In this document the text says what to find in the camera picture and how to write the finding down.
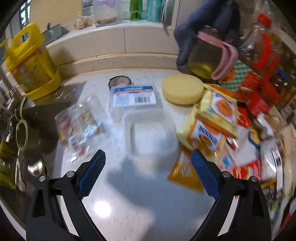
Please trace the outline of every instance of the beige board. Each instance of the beige board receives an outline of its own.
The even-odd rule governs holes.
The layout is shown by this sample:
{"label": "beige board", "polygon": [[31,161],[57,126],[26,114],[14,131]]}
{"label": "beige board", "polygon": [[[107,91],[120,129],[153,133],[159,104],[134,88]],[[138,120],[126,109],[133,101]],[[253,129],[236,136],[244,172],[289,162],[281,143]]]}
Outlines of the beige board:
{"label": "beige board", "polygon": [[82,9],[82,0],[31,0],[30,23],[36,23],[40,32],[51,26],[75,21]]}

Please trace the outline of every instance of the sink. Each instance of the sink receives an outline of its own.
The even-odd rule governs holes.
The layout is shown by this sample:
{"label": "sink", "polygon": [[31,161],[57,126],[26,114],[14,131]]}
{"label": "sink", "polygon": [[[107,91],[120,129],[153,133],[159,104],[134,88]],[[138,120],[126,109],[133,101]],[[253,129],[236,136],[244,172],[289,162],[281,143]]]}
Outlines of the sink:
{"label": "sink", "polygon": [[84,86],[85,82],[61,86],[55,92],[34,101],[36,106],[22,110],[23,118],[39,130],[40,142],[35,149],[19,151],[18,153],[21,176],[26,185],[26,191],[21,192],[18,187],[16,190],[12,190],[0,186],[0,196],[24,228],[30,199],[34,187],[39,181],[39,177],[34,177],[27,171],[27,166],[34,164],[41,157],[47,175],[50,178],[59,177],[58,173],[61,170],[64,149],[59,144],[59,135],[54,118],[62,110],[77,103]]}

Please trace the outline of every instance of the yellow snack package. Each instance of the yellow snack package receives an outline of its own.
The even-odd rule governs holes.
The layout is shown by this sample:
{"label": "yellow snack package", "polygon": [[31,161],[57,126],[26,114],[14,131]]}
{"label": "yellow snack package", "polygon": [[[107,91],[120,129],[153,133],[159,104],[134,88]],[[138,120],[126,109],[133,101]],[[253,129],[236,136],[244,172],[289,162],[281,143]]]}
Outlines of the yellow snack package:
{"label": "yellow snack package", "polygon": [[227,136],[237,138],[237,100],[212,86],[204,85],[204,88],[196,118]]}
{"label": "yellow snack package", "polygon": [[177,132],[177,137],[189,150],[199,149],[208,161],[217,163],[221,158],[226,137],[211,126],[205,124],[197,118],[198,105],[193,106],[191,115],[181,130]]}
{"label": "yellow snack package", "polygon": [[189,189],[203,192],[204,187],[190,161],[191,151],[180,145],[179,157],[168,175],[168,180]]}

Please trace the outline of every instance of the yellow sponge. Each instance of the yellow sponge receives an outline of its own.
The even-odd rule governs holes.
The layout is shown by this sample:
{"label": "yellow sponge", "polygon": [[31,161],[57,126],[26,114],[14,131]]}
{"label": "yellow sponge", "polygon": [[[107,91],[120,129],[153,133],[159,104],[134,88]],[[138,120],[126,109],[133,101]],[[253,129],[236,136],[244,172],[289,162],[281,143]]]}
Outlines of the yellow sponge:
{"label": "yellow sponge", "polygon": [[163,96],[173,104],[197,103],[204,91],[203,82],[192,75],[173,74],[162,82]]}

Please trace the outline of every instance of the yellow oil container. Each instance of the yellow oil container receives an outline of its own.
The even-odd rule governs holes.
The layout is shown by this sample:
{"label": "yellow oil container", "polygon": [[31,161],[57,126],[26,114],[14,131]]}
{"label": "yellow oil container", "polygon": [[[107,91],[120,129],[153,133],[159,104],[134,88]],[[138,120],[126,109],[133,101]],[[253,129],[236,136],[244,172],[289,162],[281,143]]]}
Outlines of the yellow oil container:
{"label": "yellow oil container", "polygon": [[[29,38],[22,42],[26,33]],[[8,71],[32,100],[50,94],[61,84],[57,67],[35,23],[28,24],[12,39],[12,46],[6,49],[4,56]]]}

